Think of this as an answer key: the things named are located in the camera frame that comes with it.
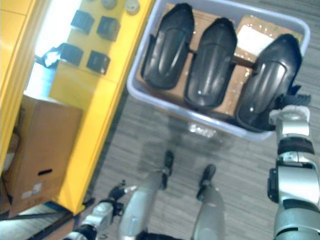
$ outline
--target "black curved cover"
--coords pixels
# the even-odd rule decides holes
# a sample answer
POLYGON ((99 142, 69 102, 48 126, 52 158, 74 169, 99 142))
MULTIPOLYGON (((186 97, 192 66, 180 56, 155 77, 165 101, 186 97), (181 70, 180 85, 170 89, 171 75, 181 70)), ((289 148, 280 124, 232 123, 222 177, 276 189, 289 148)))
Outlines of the black curved cover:
POLYGON ((214 21, 202 34, 184 90, 184 100, 198 109, 218 107, 234 68, 237 46, 234 26, 227 18, 214 21))
POLYGON ((157 37, 150 37, 141 70, 144 81, 157 89, 176 86, 194 29, 192 8, 186 3, 177 4, 162 18, 157 37))
POLYGON ((236 121, 254 131, 272 131, 269 113, 276 108, 277 98, 286 95, 302 63, 299 44, 291 34, 280 35, 258 57, 247 80, 236 110, 236 121))

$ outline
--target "cardboard box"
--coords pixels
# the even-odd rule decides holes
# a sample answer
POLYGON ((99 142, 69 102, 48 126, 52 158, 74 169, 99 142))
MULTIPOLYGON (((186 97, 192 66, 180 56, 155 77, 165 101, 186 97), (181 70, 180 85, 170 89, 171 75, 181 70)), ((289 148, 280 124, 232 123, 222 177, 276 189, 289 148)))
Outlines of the cardboard box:
POLYGON ((292 34, 299 43, 303 37, 300 33, 256 16, 243 16, 236 28, 238 42, 234 56, 238 64, 252 67, 262 50, 282 34, 292 34))
POLYGON ((48 97, 24 95, 20 115, 20 144, 3 174, 12 197, 10 217, 59 193, 82 111, 48 97))
POLYGON ((19 144, 19 136, 13 132, 11 135, 9 147, 4 159, 4 165, 3 165, 4 172, 7 171, 8 168, 10 167, 12 160, 14 159, 16 150, 18 148, 18 144, 19 144))
POLYGON ((8 212, 10 208, 11 204, 9 202, 4 183, 2 179, 0 179, 0 214, 8 212))

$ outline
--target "cardboard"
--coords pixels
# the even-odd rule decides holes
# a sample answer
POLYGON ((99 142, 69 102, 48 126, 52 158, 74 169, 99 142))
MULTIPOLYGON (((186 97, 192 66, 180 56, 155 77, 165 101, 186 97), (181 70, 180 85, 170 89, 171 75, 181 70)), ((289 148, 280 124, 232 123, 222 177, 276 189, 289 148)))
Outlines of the cardboard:
MULTIPOLYGON (((185 65, 182 70, 182 74, 180 75, 177 85, 170 90, 159 90, 159 89, 152 88, 143 80, 140 72, 138 72, 136 77, 139 80, 139 82, 153 96, 169 101, 171 103, 178 104, 182 107, 188 107, 184 101, 184 92, 185 92, 185 85, 187 82, 188 70, 191 64, 191 60, 192 60, 192 54, 190 53, 187 57, 187 60, 185 62, 185 65)), ((233 117, 243 86, 248 80, 248 78, 250 77, 251 73, 252 73, 251 68, 236 65, 232 72, 228 87, 225 91, 223 102, 221 103, 220 106, 212 109, 210 112, 220 113, 220 114, 233 117)))
POLYGON ((10 217, 59 193, 81 116, 80 109, 51 98, 23 96, 20 143, 3 174, 4 186, 12 197, 10 217))
POLYGON ((252 67, 261 51, 282 34, 292 34, 302 42, 302 34, 262 20, 253 15, 244 15, 236 28, 238 38, 234 56, 238 64, 252 67))
POLYGON ((14 159, 16 150, 18 148, 18 144, 19 144, 19 136, 13 132, 11 135, 9 147, 4 159, 4 165, 3 165, 4 172, 7 171, 8 168, 10 167, 12 160, 14 159))
POLYGON ((10 208, 11 204, 9 202, 4 183, 2 179, 0 179, 0 214, 8 212, 10 208))

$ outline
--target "black square object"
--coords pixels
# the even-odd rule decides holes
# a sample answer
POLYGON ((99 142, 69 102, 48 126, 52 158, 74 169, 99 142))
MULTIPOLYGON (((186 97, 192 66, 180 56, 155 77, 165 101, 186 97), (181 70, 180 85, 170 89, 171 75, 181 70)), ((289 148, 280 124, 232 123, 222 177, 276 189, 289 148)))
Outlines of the black square object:
POLYGON ((120 29, 120 23, 117 19, 102 16, 96 32, 104 39, 115 42, 120 29))
POLYGON ((100 74, 106 74, 109 63, 110 58, 107 55, 101 52, 91 51, 86 67, 100 74))
POLYGON ((83 54, 84 51, 82 51, 79 47, 68 43, 63 43, 60 60, 79 66, 83 54))
POLYGON ((90 15, 90 13, 77 10, 72 19, 71 26, 88 35, 94 21, 95 19, 90 15))

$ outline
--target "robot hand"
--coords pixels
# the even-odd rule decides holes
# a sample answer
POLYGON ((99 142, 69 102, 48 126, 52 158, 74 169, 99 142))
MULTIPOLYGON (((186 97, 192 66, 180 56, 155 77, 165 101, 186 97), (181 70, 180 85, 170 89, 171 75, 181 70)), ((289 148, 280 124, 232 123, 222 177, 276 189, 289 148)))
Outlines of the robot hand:
POLYGON ((118 202, 125 194, 134 191, 137 186, 125 187, 123 180, 114 186, 106 199, 101 200, 86 216, 81 226, 70 232, 63 240, 95 240, 111 225, 114 216, 120 216, 124 209, 124 204, 118 202))

